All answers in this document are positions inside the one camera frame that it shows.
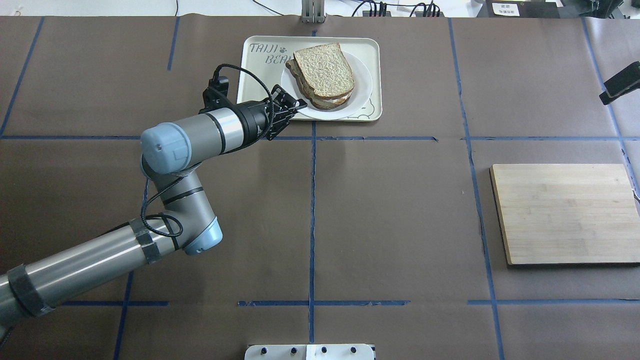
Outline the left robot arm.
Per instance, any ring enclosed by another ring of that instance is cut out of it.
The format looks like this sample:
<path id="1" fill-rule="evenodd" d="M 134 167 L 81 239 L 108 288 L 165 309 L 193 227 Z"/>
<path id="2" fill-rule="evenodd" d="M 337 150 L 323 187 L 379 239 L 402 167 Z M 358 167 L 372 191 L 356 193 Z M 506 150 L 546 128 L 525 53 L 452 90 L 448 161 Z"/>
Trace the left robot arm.
<path id="1" fill-rule="evenodd" d="M 193 256 L 223 239 L 219 220 L 196 173 L 213 157 L 271 141 L 307 101 L 280 85 L 263 100 L 234 104 L 215 80 L 198 114 L 142 132 L 140 166 L 157 193 L 142 194 L 139 214 L 98 237 L 1 276 L 1 342 L 25 319 L 181 250 Z"/>

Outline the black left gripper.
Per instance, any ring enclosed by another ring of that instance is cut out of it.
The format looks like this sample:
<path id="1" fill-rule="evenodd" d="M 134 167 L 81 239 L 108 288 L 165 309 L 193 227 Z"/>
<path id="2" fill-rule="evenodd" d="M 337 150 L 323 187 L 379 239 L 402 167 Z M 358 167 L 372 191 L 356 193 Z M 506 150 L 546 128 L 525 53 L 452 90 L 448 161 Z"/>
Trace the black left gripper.
<path id="1" fill-rule="evenodd" d="M 266 137 L 272 141 L 289 124 L 295 114 L 308 104 L 275 84 L 270 95 L 263 100 L 250 100 L 237 104 L 239 118 L 247 125 L 245 142 L 255 142 Z"/>

